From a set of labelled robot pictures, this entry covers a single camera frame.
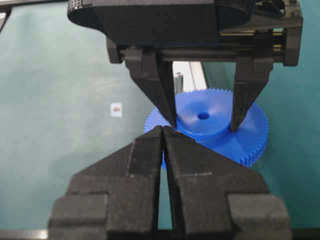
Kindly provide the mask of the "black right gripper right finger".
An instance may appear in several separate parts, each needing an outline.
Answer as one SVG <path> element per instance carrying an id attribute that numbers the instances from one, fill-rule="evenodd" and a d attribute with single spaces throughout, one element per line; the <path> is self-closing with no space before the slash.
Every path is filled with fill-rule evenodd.
<path id="1" fill-rule="evenodd" d="M 290 240 L 290 216 L 263 177 L 163 128 L 172 227 L 184 240 Z"/>

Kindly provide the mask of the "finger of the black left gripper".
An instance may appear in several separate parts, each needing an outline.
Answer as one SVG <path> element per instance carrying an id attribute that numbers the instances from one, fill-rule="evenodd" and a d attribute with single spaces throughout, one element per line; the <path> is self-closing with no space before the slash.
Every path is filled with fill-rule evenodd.
<path id="1" fill-rule="evenodd" d="M 269 81 L 274 66 L 273 33 L 255 32 L 253 48 L 236 58 L 230 131 L 236 132 Z"/>

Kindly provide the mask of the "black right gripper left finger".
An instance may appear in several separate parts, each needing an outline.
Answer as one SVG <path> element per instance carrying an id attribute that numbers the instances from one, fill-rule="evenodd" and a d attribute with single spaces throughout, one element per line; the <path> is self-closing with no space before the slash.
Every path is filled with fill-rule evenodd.
<path id="1" fill-rule="evenodd" d="M 53 205 L 51 240 L 151 240 L 158 229 L 163 129 L 76 173 Z"/>

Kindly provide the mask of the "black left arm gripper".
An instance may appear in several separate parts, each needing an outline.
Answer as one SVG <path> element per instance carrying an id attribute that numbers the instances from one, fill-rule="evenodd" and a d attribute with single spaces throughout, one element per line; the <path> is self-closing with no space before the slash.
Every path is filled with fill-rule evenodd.
<path id="1" fill-rule="evenodd" d="M 285 66 L 299 62 L 303 17 L 296 0 L 71 0 L 67 18 L 125 52 L 134 83 L 172 127 L 177 125 L 173 62 L 144 50 L 249 51 L 254 35 Z"/>

